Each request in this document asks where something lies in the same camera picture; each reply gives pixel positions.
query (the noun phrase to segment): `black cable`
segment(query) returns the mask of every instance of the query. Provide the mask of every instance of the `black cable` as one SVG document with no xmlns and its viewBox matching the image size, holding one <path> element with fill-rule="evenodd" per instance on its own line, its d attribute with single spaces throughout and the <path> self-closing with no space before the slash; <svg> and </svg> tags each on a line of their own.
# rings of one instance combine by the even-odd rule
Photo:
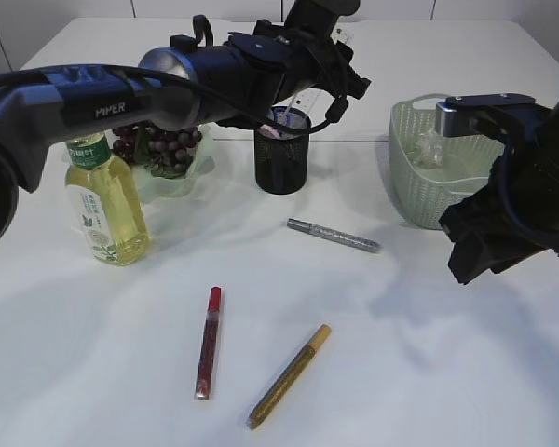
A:
<svg viewBox="0 0 559 447">
<path fill-rule="evenodd" d="M 127 67 L 127 66 L 122 66 L 122 65 L 104 65 L 104 67 L 107 68 L 107 69 L 110 69 L 110 70 L 120 71 L 120 72 L 124 73 L 125 75 L 130 75 L 129 77 L 134 77 L 135 75 L 138 75 L 139 77 L 156 79 L 156 80 L 159 80 L 159 81 L 169 82 L 173 85 L 175 84 L 175 85 L 179 85 L 179 86 L 182 86 L 182 87 L 190 88 L 194 91 L 197 91 L 198 93 L 201 93 L 203 95 L 207 95 L 211 98 L 214 98 L 215 100 L 225 102 L 226 104 L 235 108 L 241 114 L 249 117 L 250 119 L 252 119 L 252 120 L 254 120 L 258 123 L 267 124 L 268 126 L 270 126 L 271 128 L 273 128 L 275 130 L 279 130 L 281 132 L 288 133 L 288 134 L 291 134 L 291 135 L 310 135 L 310 134 L 313 134 L 313 133 L 320 132 L 321 130 L 327 128 L 331 124 L 331 122 L 329 120 L 325 119 L 322 123 L 320 123 L 317 126 L 314 126 L 312 128 L 292 129 L 292 128 L 289 128 L 287 126 L 282 126 L 281 124 L 267 118 L 266 116 L 255 115 L 244 104 L 241 104 L 241 103 L 235 101 L 234 99 L 226 96 L 223 93 L 220 93 L 217 90 L 213 90 L 212 88 L 202 86 L 202 85 L 200 85 L 196 82 L 193 82 L 189 79 L 184 79 L 183 77 L 179 77 L 179 76 L 176 76 L 174 74 L 159 72 L 157 70 L 148 70 L 148 69 L 145 69 L 145 68 Z"/>
<path fill-rule="evenodd" d="M 257 116 L 253 114 L 244 104 L 236 102 L 234 99 L 227 97 L 223 93 L 213 90 L 212 88 L 202 86 L 188 79 L 184 79 L 182 77 L 176 76 L 174 74 L 167 74 L 164 72 L 159 72 L 156 70 L 148 70 L 144 68 L 128 67 L 124 65 L 104 65 L 104 67 L 110 70 L 121 71 L 125 74 L 138 75 L 140 77 L 147 77 L 147 78 L 156 79 L 160 81 L 166 81 L 175 85 L 190 88 L 203 95 L 207 95 L 218 101 L 225 102 L 231 107 L 235 108 L 238 112 L 249 117 L 250 119 L 258 123 L 267 124 L 271 128 L 280 130 L 284 133 L 289 133 L 292 135 L 310 135 L 327 128 L 331 124 L 326 119 L 321 124 L 318 124 L 317 126 L 308 129 L 288 128 L 287 126 L 282 126 L 281 124 L 267 118 L 266 116 Z M 41 70 L 44 70 L 46 68 L 58 68 L 58 67 L 57 66 L 43 67 Z M 43 75 L 41 70 L 40 69 L 19 70 L 17 72 L 0 74 L 0 88 L 6 86 L 18 86 L 18 85 L 29 85 L 29 84 L 49 84 L 49 80 Z"/>
</svg>

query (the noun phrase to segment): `yellow liquid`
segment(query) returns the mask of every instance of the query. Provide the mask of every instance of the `yellow liquid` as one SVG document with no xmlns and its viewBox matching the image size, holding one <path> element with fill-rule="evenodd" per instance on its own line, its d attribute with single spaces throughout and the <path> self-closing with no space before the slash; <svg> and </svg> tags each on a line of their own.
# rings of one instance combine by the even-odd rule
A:
<svg viewBox="0 0 559 447">
<path fill-rule="evenodd" d="M 78 147 L 97 142 L 102 134 L 74 141 Z M 104 261 L 113 265 L 128 265 L 137 261 L 149 248 L 149 234 L 141 204 L 132 179 L 132 171 L 119 157 L 93 169 L 74 165 L 66 172 L 66 185 L 75 184 L 93 191 L 100 197 L 103 212 L 116 245 L 117 260 Z"/>
</svg>

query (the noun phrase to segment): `bottle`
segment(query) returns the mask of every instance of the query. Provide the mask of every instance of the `bottle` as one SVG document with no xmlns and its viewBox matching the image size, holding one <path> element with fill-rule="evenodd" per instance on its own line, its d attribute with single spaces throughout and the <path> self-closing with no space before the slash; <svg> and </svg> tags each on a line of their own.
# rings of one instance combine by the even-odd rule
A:
<svg viewBox="0 0 559 447">
<path fill-rule="evenodd" d="M 93 255 L 113 265 L 135 262 L 149 248 L 149 234 L 130 167 L 111 153 L 102 132 L 66 146 L 66 189 Z"/>
</svg>

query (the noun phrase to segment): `gold marker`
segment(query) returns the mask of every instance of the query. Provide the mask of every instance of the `gold marker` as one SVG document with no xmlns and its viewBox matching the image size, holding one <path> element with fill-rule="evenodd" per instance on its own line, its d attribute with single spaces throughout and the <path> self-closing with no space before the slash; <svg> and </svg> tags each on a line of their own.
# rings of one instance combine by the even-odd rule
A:
<svg viewBox="0 0 559 447">
<path fill-rule="evenodd" d="M 286 391 L 288 391 L 300 373 L 313 357 L 315 357 L 315 354 L 317 354 L 317 351 L 325 340 L 327 340 L 330 333 L 332 333 L 332 329 L 329 326 L 326 324 L 321 325 L 308 343 L 304 345 L 296 357 L 294 357 L 294 360 L 290 362 L 288 367 L 281 373 L 278 380 L 269 388 L 269 391 L 267 391 L 259 403 L 257 403 L 257 406 L 254 407 L 254 410 L 252 410 L 247 422 L 251 430 L 255 430 L 266 420 L 283 395 L 286 394 Z"/>
</svg>

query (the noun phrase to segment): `green leaf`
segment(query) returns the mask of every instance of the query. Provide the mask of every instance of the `green leaf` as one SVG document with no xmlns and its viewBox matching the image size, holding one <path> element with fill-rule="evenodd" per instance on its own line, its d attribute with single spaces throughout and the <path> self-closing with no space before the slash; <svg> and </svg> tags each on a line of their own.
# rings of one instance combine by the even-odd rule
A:
<svg viewBox="0 0 559 447">
<path fill-rule="evenodd" d="M 148 143 L 149 134 L 143 126 L 140 126 L 137 130 L 134 144 L 134 162 L 137 165 L 144 165 L 151 161 L 151 157 L 149 156 L 149 147 L 147 146 Z"/>
<path fill-rule="evenodd" d="M 162 177 L 164 179 L 178 179 L 184 177 L 184 174 L 179 174 L 174 168 L 164 165 L 155 165 L 151 169 L 151 175 L 154 177 Z"/>
</svg>

